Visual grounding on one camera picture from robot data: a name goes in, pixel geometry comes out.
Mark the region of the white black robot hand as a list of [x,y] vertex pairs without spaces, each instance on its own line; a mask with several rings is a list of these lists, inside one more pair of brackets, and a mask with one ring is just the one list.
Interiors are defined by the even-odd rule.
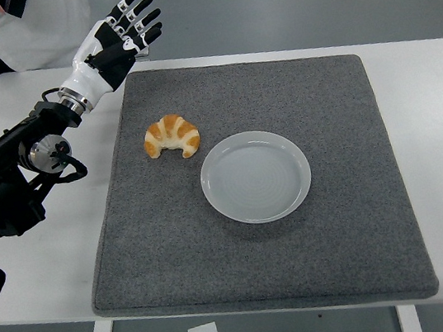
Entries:
[[92,111],[123,83],[136,57],[162,33],[153,0],[120,0],[97,21],[73,57],[73,72],[58,90],[59,103],[77,114]]

